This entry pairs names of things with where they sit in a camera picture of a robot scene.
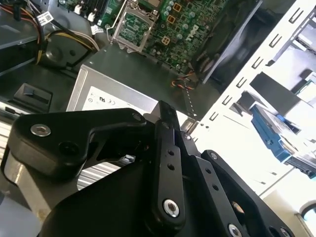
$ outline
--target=wire bundle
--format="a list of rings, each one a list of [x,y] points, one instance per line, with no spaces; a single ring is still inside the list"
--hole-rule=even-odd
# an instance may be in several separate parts
[[[51,32],[48,35],[44,35],[43,27],[40,25],[39,20],[37,18],[38,15],[42,14],[41,9],[36,6],[33,2],[30,0],[26,1],[28,9],[26,8],[26,4],[21,4],[19,6],[19,9],[22,11],[21,12],[21,19],[24,21],[28,21],[33,24],[33,26],[37,29],[38,32],[38,52],[36,56],[36,64],[40,62],[41,56],[43,52],[45,52],[47,48],[47,44],[49,43],[49,39],[52,36],[60,36],[60,37],[67,37],[69,39],[75,40],[76,42],[80,43],[83,47],[87,49],[87,52],[75,63],[72,64],[74,67],[76,64],[81,62],[86,56],[88,56],[91,52],[99,51],[100,48],[98,44],[95,42],[93,38],[90,36],[81,33],[81,32],[76,32],[76,31],[71,31],[65,27],[63,27],[61,24],[59,24],[57,21],[52,20],[50,24],[58,27],[60,30]],[[8,4],[3,4],[0,3],[0,9],[13,14],[14,15],[14,6],[13,5],[8,5]]]
[[[187,90],[194,90],[195,86],[189,86],[189,83],[192,83],[191,80],[188,78],[189,76],[193,75],[193,71],[190,71],[188,74],[186,74],[184,77],[179,77],[176,80],[173,80],[171,82],[171,85],[173,87],[178,87],[181,89],[187,89]]]

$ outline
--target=gray metal surface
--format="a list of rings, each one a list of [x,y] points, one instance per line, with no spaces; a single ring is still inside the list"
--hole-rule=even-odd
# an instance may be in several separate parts
[[[38,34],[30,22],[16,21],[0,9],[0,49],[36,40]]]
[[[45,177],[18,162],[11,153],[7,157],[4,173],[11,182],[19,187],[41,223],[54,206],[78,191],[76,179],[63,185],[49,183]]]
[[[27,208],[0,193],[0,236],[35,237],[40,232],[40,222]]]
[[[144,111],[151,112],[158,100],[193,117],[185,102],[185,90],[171,87],[177,75],[142,55],[128,54],[109,45],[81,67],[67,111],[82,110],[91,86],[105,91]],[[216,102],[219,92],[207,83],[190,91],[193,108],[200,119]]]

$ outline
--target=black plastic bracket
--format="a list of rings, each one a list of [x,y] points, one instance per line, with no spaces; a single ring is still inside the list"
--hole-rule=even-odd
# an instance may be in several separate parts
[[[39,132],[45,125],[50,134],[35,135],[32,126],[36,124]],[[145,125],[146,120],[132,109],[27,115],[14,122],[8,147],[20,163],[53,179],[71,179],[81,172],[93,136],[107,137]]]

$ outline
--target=metal panel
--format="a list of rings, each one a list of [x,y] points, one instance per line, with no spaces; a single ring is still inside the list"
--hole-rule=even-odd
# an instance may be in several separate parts
[[[0,49],[24,44],[37,38],[37,31],[31,23],[16,21],[3,10],[0,10],[0,34]]]
[[[246,90],[257,74],[262,71],[267,62],[296,34],[299,26],[309,16],[314,6],[315,3],[310,0],[296,0],[294,2],[224,93],[205,114],[201,120],[202,124],[208,127],[212,126],[213,122],[219,118],[219,114],[223,114],[225,110],[230,109],[232,104],[241,97],[242,92]],[[207,132],[205,128],[206,126],[198,126],[192,135],[195,138],[205,137],[205,132]]]

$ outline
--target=yellow wire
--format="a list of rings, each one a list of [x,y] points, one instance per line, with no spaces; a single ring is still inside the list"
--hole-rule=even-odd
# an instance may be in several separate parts
[[[28,14],[28,16],[30,16],[31,19],[33,19],[34,17],[25,9],[20,8],[22,11],[24,11],[26,14]]]
[[[25,10],[23,8],[21,8],[21,10],[24,11],[35,22],[35,24],[37,25],[37,22],[34,20],[33,16],[27,10]],[[43,51],[39,50],[38,57],[36,59],[36,64],[38,64],[40,62],[40,58],[41,58],[42,53],[43,53]]]
[[[51,35],[51,33],[49,33],[46,37],[45,37],[45,39],[47,40],[49,37],[50,37],[50,35]],[[84,43],[83,41],[81,41],[81,40],[79,40],[79,39],[77,39],[77,38],[75,38],[75,37],[73,37],[73,36],[71,36],[71,35],[69,35],[69,34],[67,34],[67,33],[57,33],[57,34],[55,34],[56,36],[63,36],[63,37],[67,37],[67,38],[70,38],[70,39],[73,39],[73,40],[75,40],[75,41],[77,41],[78,43],[80,43],[80,44],[82,44],[82,45],[84,45],[84,46],[86,46],[87,48],[89,48],[90,50],[93,50],[89,45],[87,45],[86,43]]]

